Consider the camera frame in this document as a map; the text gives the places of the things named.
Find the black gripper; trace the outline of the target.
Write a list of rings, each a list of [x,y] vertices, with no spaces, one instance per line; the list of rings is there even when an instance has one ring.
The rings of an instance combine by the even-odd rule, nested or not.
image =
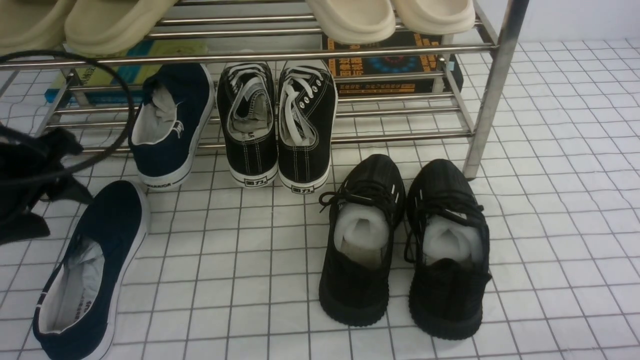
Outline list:
[[[23,143],[1,144],[1,180],[18,180],[48,172],[61,171],[61,160],[78,155],[83,146],[68,130],[55,129],[36,138],[44,145],[43,152]],[[49,201],[75,201],[89,205],[94,197],[87,187],[73,175],[58,177],[49,182],[27,184],[17,188],[2,187],[0,192],[0,244],[41,239],[51,234],[50,228],[34,207],[46,196]]]

